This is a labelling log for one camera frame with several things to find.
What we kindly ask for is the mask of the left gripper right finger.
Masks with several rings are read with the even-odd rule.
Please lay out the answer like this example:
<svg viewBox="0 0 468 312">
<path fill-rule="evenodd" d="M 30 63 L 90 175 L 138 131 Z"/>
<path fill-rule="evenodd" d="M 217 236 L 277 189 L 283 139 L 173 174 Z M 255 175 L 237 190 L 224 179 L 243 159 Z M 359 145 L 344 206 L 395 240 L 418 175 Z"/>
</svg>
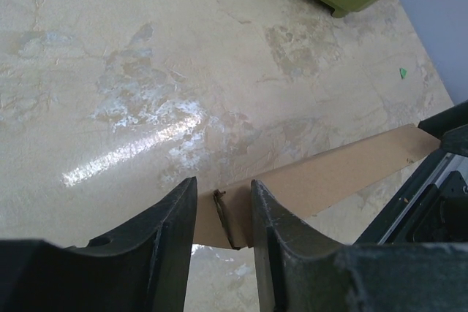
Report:
<svg viewBox="0 0 468 312">
<path fill-rule="evenodd" d="M 261 311 L 465 311 L 464 243 L 341 244 L 251 184 Z"/>
</svg>

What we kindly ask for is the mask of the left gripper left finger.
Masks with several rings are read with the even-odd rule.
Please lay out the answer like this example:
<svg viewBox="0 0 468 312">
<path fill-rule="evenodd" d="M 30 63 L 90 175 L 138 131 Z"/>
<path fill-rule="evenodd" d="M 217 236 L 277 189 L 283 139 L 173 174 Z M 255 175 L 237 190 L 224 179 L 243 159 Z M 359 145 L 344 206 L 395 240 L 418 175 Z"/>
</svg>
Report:
<svg viewBox="0 0 468 312">
<path fill-rule="evenodd" d="M 87 246 L 1 241 L 2 311 L 182 311 L 197 180 Z"/>
</svg>

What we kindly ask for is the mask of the brown cardboard box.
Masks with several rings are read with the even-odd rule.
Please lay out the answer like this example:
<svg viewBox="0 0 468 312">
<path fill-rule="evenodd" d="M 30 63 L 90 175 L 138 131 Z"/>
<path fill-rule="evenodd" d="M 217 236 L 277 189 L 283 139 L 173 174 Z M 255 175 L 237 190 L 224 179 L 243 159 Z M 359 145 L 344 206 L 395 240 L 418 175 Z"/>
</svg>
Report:
<svg viewBox="0 0 468 312">
<path fill-rule="evenodd" d="M 218 186 L 198 196 L 193 242 L 242 249 L 253 245 L 251 182 L 261 181 L 287 210 L 307 219 L 437 150 L 438 138 L 414 124 Z"/>
</svg>

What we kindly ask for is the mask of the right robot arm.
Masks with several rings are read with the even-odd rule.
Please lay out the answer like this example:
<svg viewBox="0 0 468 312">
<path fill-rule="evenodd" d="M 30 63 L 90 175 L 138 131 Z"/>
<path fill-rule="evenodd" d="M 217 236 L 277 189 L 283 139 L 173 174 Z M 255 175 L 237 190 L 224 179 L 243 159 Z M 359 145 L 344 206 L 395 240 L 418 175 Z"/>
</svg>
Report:
<svg viewBox="0 0 468 312">
<path fill-rule="evenodd" d="M 418 124 L 440 142 L 358 238 L 358 243 L 467 241 L 467 103 Z"/>
</svg>

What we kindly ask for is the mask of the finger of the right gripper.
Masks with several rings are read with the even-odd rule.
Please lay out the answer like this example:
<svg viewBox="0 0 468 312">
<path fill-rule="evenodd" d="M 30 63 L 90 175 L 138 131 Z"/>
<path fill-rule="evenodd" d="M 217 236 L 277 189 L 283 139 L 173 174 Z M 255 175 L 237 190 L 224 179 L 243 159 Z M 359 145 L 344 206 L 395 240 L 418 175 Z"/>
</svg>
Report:
<svg viewBox="0 0 468 312">
<path fill-rule="evenodd" d="M 467 153 L 468 101 L 459 103 L 418 124 L 418 128 L 440 140 L 447 153 Z"/>
</svg>

